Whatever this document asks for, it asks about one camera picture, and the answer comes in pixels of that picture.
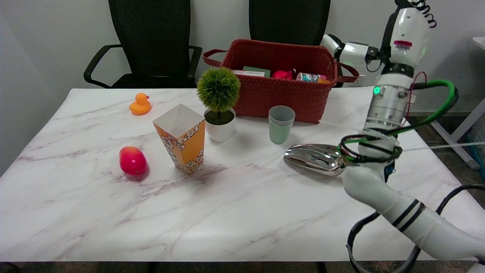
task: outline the black chair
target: black chair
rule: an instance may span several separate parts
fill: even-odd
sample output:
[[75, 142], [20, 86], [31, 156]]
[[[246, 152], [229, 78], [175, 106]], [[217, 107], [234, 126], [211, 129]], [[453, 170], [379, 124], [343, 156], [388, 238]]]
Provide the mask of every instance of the black chair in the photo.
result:
[[319, 46], [329, 12], [330, 0], [249, 0], [251, 39]]
[[[120, 45], [96, 53], [84, 72], [86, 82], [104, 88], [195, 87], [202, 48], [189, 46], [190, 0], [109, 0], [109, 6]], [[131, 69], [113, 86], [91, 79], [111, 48], [123, 48]]]

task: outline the red apple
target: red apple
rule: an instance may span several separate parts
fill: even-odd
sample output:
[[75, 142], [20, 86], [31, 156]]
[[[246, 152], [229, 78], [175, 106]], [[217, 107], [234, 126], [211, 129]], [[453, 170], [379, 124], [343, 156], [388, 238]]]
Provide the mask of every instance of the red apple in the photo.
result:
[[142, 174], [146, 170], [146, 159], [140, 149], [126, 146], [120, 150], [120, 167], [127, 174]]

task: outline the power outlet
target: power outlet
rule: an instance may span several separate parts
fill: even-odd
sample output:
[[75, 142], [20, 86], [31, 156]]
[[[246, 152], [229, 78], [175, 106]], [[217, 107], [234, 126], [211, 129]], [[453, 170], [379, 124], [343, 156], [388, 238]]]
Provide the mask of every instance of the power outlet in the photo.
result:
[[360, 75], [355, 82], [350, 83], [350, 87], [362, 86], [364, 84], [364, 80], [365, 80], [365, 75]]

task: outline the table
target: table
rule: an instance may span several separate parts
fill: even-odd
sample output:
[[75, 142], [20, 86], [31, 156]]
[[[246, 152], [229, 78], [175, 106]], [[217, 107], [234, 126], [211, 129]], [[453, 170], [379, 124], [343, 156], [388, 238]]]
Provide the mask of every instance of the table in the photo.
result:
[[[473, 43], [480, 47], [481, 49], [485, 50], [485, 37], [474, 37]], [[458, 126], [458, 128], [453, 131], [450, 135], [448, 132], [439, 124], [437, 121], [431, 123], [431, 126], [438, 132], [438, 134], [450, 145], [456, 144], [458, 140], [460, 140], [468, 130], [477, 122], [477, 120], [482, 117], [485, 113], [485, 99], [483, 99], [477, 107], [467, 116], [467, 118]], [[453, 150], [457, 155], [459, 155], [463, 161], [470, 167], [472, 170], [479, 170], [480, 165], [473, 159], [464, 149], [463, 147], [453, 147]]]
[[[70, 91], [0, 178], [0, 261], [348, 260], [347, 235], [373, 210], [345, 194], [342, 176], [323, 177], [282, 157], [293, 144], [337, 144], [355, 133], [372, 87], [332, 90], [322, 122], [296, 122], [281, 145], [270, 142], [267, 119], [238, 117], [230, 140], [206, 135], [205, 163], [191, 176], [175, 169], [152, 121], [179, 103], [202, 114], [195, 90], [143, 90], [153, 108], [133, 116], [128, 105], [140, 91]], [[405, 150], [426, 147], [415, 131], [400, 141]], [[128, 145], [149, 163], [139, 181], [118, 165]], [[430, 150], [403, 152], [389, 184], [431, 208], [460, 185]], [[485, 213], [468, 193], [443, 215], [485, 238]], [[354, 254], [402, 260], [412, 246], [379, 218], [357, 236]]]

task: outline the red basket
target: red basket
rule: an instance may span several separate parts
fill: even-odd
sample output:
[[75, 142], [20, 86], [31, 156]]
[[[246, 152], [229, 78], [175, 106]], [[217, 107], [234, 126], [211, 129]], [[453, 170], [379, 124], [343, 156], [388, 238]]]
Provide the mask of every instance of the red basket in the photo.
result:
[[239, 39], [232, 42], [222, 62], [209, 57], [211, 50], [203, 54], [204, 62], [214, 67], [242, 70], [244, 66], [320, 74], [329, 84], [303, 82], [277, 78], [237, 75], [241, 82], [240, 97], [234, 111], [238, 115], [267, 118], [271, 107], [285, 105], [292, 108], [297, 121], [319, 123], [330, 89], [339, 82], [354, 82], [359, 73], [347, 65], [353, 77], [337, 76], [338, 64], [328, 50], [321, 46], [302, 46]]

